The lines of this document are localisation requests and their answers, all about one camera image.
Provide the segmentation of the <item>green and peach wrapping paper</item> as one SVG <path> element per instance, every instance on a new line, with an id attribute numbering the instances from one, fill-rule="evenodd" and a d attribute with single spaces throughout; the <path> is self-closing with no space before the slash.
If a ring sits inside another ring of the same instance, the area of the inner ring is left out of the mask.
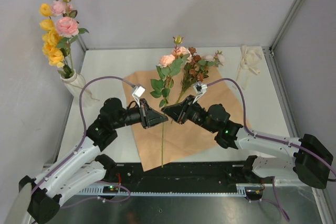
<path id="1" fill-rule="evenodd" d="M 229 70 L 220 66 L 211 67 L 210 77 L 205 83 L 218 80 L 222 77 L 232 78 Z M 140 68 L 136 65 L 125 74 L 127 80 L 134 84 L 141 84 L 146 88 L 142 96 L 155 110 L 159 110 L 161 99 L 153 98 L 149 92 L 152 91 L 150 79 L 158 79 L 158 73 L 153 66 Z M 169 103 L 173 104 L 178 99 L 181 90 L 181 79 L 183 73 L 173 78 L 174 87 L 169 96 Z M 243 109 L 240 98 L 232 92 L 233 85 L 230 82 L 222 81 L 207 89 L 198 103 L 205 109 L 212 104 L 221 103 L 225 110 L 231 115 L 230 120 L 243 124 Z M 191 162 L 191 161 L 241 161 L 250 154 L 247 150 L 236 150 L 233 148 L 221 148 L 212 134 L 205 129 L 187 121 L 183 125 L 169 121 L 150 129 L 143 129 L 140 124 L 127 126 L 118 137 L 120 144 L 119 162 L 140 162 L 144 171 L 162 165 L 162 129 L 164 127 L 163 141 L 163 164 L 170 162 Z"/>

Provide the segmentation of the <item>brown rose stem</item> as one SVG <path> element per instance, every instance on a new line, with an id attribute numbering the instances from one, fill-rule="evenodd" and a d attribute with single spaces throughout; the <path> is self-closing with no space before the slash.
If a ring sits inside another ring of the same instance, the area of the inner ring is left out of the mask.
<path id="1" fill-rule="evenodd" d="M 213 61 L 214 57 L 212 55 L 203 56 L 197 54 L 194 47 L 180 47 L 176 51 L 178 56 L 185 56 L 189 54 L 186 64 L 183 67 L 183 78 L 181 81 L 181 91 L 178 96 L 178 99 L 175 103 L 179 103 L 184 93 L 189 89 L 193 84 L 198 81 L 203 81 L 208 78 L 208 69 L 210 62 Z"/>

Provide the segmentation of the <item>peach rose stem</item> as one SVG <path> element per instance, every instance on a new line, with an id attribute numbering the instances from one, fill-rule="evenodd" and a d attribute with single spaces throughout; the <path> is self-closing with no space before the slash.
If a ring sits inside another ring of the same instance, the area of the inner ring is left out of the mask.
<path id="1" fill-rule="evenodd" d="M 181 46 L 183 39 L 180 35 L 173 37 L 174 48 L 172 53 L 162 56 L 156 66 L 159 79 L 151 79 L 153 90 L 150 95 L 161 99 L 160 108 L 164 108 L 169 104 L 169 95 L 174 86 L 173 77 L 178 75 L 182 68 L 191 61 L 190 51 Z"/>

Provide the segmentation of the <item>pale pink blossom stem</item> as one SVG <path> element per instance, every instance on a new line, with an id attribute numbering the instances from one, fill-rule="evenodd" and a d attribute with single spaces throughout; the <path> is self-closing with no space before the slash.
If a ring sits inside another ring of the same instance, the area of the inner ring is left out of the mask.
<path id="1" fill-rule="evenodd" d="M 225 57 L 223 56 L 223 52 L 218 50 L 214 55 L 202 56 L 201 60 L 203 61 L 204 66 L 219 67 L 224 65 Z"/>

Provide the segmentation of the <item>cream printed ribbon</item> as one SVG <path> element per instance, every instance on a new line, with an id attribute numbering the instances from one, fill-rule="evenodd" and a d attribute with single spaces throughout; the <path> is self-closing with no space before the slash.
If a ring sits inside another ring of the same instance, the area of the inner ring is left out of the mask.
<path id="1" fill-rule="evenodd" d="M 247 88 L 250 76 L 260 74 L 258 65 L 262 61 L 262 56 L 263 53 L 260 48 L 242 45 L 236 82 L 243 90 Z"/>

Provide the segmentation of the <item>pink peony stem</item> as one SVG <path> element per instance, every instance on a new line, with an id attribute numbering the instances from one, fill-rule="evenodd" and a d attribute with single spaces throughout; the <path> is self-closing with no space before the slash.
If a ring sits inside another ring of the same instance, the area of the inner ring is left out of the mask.
<path id="1" fill-rule="evenodd" d="M 76 20 L 78 11 L 73 7 L 72 3 L 70 8 L 73 8 L 73 11 L 70 12 L 69 16 L 59 16 L 59 19 L 56 21 L 56 31 L 62 39 L 57 45 L 57 48 L 60 48 L 61 52 L 65 56 L 65 66 L 63 68 L 58 68 L 58 73 L 63 78 L 70 78 L 75 71 L 74 63 L 71 55 L 71 45 L 78 40 L 79 36 L 85 33 L 88 33 L 89 30 L 83 27 L 80 27 L 80 23 Z"/>

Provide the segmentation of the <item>yellow rose stem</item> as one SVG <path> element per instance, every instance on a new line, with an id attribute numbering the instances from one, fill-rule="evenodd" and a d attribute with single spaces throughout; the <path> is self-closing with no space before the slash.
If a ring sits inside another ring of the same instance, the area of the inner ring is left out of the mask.
<path id="1" fill-rule="evenodd" d="M 45 19 L 39 23 L 40 28 L 45 31 L 42 35 L 42 40 L 44 42 L 42 52 L 47 57 L 51 66 L 63 68 L 65 66 L 65 56 L 60 48 L 57 48 L 62 36 L 56 31 L 56 25 L 52 20 L 52 17 L 56 16 L 52 9 L 52 5 L 46 3 L 41 4 L 39 13 L 45 17 Z"/>

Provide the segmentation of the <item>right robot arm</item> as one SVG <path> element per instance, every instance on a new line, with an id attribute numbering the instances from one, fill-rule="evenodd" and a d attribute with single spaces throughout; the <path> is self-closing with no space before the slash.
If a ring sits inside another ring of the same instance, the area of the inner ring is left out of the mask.
<path id="1" fill-rule="evenodd" d="M 261 135 L 231 121 L 221 104 L 202 108 L 189 95 L 183 102 L 162 108 L 162 112 L 178 124 L 191 121 L 214 133 L 214 140 L 222 148 L 251 150 L 268 157 L 250 156 L 242 169 L 243 179 L 254 183 L 259 178 L 298 179 L 317 189 L 325 189 L 330 181 L 329 167 L 333 155 L 313 135 L 302 138 Z"/>

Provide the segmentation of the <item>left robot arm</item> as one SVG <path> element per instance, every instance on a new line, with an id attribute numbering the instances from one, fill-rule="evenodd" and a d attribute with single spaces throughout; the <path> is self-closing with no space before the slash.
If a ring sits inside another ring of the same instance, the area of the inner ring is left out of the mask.
<path id="1" fill-rule="evenodd" d="M 103 151 L 117 138 L 117 129 L 134 124 L 148 129 L 166 121 L 167 116 L 151 108 L 146 99 L 127 108 L 118 98 L 107 99 L 66 156 L 34 178 L 25 176 L 19 181 L 20 190 L 26 185 L 32 188 L 27 212 L 36 223 L 47 223 L 74 194 L 97 181 L 112 181 L 116 163 Z"/>

